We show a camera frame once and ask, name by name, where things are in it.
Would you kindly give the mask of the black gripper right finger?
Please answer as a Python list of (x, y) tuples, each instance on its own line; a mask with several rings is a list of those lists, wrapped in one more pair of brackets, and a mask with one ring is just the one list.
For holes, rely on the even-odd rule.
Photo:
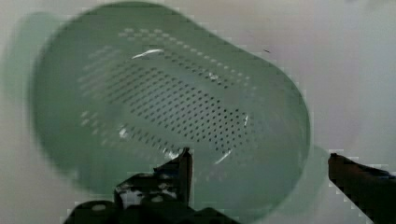
[(328, 177), (374, 224), (395, 224), (395, 176), (332, 153)]

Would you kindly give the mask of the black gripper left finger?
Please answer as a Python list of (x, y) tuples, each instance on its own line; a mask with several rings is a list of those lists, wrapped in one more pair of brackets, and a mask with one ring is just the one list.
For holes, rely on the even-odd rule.
[(192, 156), (184, 147), (180, 154), (152, 173), (132, 175), (114, 188), (114, 202), (123, 209), (143, 202), (180, 202), (189, 204)]

